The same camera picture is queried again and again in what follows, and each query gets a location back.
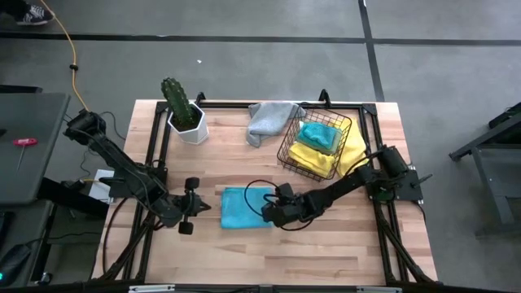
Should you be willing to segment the person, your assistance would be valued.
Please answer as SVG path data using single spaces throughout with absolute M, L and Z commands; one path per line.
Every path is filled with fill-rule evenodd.
M 30 5 L 25 0 L 0 0 L 0 13 L 21 18 L 30 11 Z

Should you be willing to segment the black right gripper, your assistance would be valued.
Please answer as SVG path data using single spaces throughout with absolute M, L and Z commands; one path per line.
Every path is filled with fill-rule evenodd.
M 284 183 L 275 188 L 275 195 L 282 206 L 282 226 L 295 221 L 306 223 L 316 217 L 316 204 L 310 195 L 294 196 L 289 183 Z M 263 221 L 272 222 L 276 227 L 281 226 L 281 217 L 278 206 L 275 203 L 266 203 L 261 208 Z

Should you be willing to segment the red-handled hex key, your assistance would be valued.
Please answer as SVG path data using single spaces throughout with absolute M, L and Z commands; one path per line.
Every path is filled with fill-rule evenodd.
M 36 138 L 19 138 L 13 141 L 14 146 L 18 146 L 21 148 L 20 157 L 18 160 L 17 168 L 16 170 L 20 169 L 22 160 L 24 158 L 25 148 L 35 146 L 38 144 L 38 140 Z

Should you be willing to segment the black rig beam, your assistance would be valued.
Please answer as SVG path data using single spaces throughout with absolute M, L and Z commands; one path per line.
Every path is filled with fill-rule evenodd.
M 137 280 L 89 281 L 69 284 L 0 288 L 0 293 L 128 293 L 131 286 L 145 284 Z M 356 293 L 357 286 L 312 285 L 230 285 L 230 284 L 173 284 L 171 293 Z M 402 289 L 403 293 L 513 293 L 485 290 L 440 283 L 392 282 L 387 287 Z

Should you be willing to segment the white power box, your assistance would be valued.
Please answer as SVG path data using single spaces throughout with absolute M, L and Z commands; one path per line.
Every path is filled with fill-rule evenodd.
M 102 177 L 112 177 L 114 172 L 112 170 L 98 169 L 91 181 L 92 185 L 89 191 L 89 197 L 97 199 L 104 203 L 112 203 L 113 198 L 109 196 L 111 187 L 102 183 L 99 179 Z

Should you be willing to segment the black wire basket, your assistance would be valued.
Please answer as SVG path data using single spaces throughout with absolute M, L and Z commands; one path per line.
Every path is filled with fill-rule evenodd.
M 349 128 L 342 130 L 340 126 L 344 120 L 351 120 L 351 118 L 309 103 L 301 103 L 300 106 L 306 111 L 306 115 L 288 121 L 287 130 L 277 153 L 278 160 L 284 168 L 302 176 L 315 181 L 329 180 L 335 176 L 336 167 L 349 132 Z M 301 142 L 324 155 L 335 157 L 333 168 L 328 177 L 321 177 L 311 170 L 300 167 L 296 161 L 289 157 L 288 150 L 295 142 Z

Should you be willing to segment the grey microfiber towel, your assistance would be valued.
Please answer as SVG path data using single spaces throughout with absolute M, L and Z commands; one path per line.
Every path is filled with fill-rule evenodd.
M 264 102 L 248 106 L 250 123 L 246 141 L 250 146 L 260 147 L 263 140 L 279 135 L 288 120 L 301 118 L 306 111 L 296 103 Z

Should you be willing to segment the black device with status light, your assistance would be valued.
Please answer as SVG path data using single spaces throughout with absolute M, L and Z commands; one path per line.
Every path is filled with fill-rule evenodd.
M 0 287 L 10 286 L 31 254 L 27 244 L 16 244 L 0 260 Z

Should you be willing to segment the person's shoe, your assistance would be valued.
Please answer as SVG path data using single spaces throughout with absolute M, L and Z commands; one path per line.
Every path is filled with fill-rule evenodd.
M 15 17 L 15 22 L 21 26 L 40 26 L 51 22 L 54 18 L 49 10 L 24 2 L 21 12 Z

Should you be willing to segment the silver bracket plate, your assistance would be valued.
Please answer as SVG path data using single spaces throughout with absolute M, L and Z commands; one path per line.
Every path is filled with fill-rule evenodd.
M 140 285 L 131 286 L 128 293 L 171 293 L 176 291 L 176 286 L 173 284 L 166 285 Z
M 387 286 L 357 286 L 356 293 L 403 293 L 402 289 Z

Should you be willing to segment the black flat panel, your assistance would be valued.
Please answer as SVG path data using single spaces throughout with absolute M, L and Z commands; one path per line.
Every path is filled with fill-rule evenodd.
M 38 94 L 42 92 L 41 87 L 24 85 L 0 85 L 0 94 Z

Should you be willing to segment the green cactus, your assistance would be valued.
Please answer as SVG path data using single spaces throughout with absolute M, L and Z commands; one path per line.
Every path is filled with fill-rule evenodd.
M 174 78 L 167 77 L 162 80 L 160 86 L 173 113 L 175 127 L 179 131 L 193 129 L 195 127 L 195 114 L 182 85 Z

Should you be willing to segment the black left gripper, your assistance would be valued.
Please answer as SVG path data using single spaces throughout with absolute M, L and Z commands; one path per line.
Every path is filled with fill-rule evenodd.
M 189 218 L 210 209 L 210 205 L 195 192 L 199 183 L 198 177 L 188 177 L 185 181 L 185 195 L 172 195 L 167 198 L 162 213 L 162 222 L 165 226 L 175 226 L 182 219 L 178 225 L 178 233 L 193 234 L 194 224 L 189 222 Z

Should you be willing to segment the white faceted plant pot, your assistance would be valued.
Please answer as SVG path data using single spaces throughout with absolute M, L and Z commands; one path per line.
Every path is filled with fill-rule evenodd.
M 183 142 L 199 145 L 208 138 L 208 124 L 206 121 L 206 114 L 194 102 L 190 102 L 189 105 L 199 115 L 199 122 L 194 128 L 185 131 L 179 131 L 173 124 L 173 113 L 169 114 L 167 123 L 170 129 L 173 130 Z

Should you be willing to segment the yellow microfiber towel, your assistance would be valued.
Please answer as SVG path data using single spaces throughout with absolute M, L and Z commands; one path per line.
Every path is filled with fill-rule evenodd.
M 295 142 L 288 150 L 288 155 L 296 161 L 300 167 L 313 171 L 321 177 L 328 177 L 335 157 L 332 155 L 324 155 L 320 151 L 306 146 L 301 142 Z
M 349 128 L 344 149 L 336 167 L 337 173 L 342 177 L 351 173 L 355 168 L 366 164 L 368 159 L 366 159 L 366 143 L 361 136 L 357 119 L 344 120 L 340 128 L 342 130 Z

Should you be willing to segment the dark grey desk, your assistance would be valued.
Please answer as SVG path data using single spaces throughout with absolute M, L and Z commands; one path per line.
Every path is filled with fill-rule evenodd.
M 50 156 L 68 109 L 68 94 L 0 94 L 0 205 L 31 203 L 45 175 Z M 25 148 L 16 170 L 21 148 L 19 138 L 36 138 Z

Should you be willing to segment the black side table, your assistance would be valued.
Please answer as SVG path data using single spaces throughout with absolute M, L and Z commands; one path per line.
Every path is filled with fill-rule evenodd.
M 521 235 L 510 207 L 512 199 L 521 200 L 521 102 L 507 108 L 488 122 L 488 131 L 454 152 L 457 162 L 471 155 L 479 177 L 495 203 L 500 222 L 475 233 L 478 238 Z

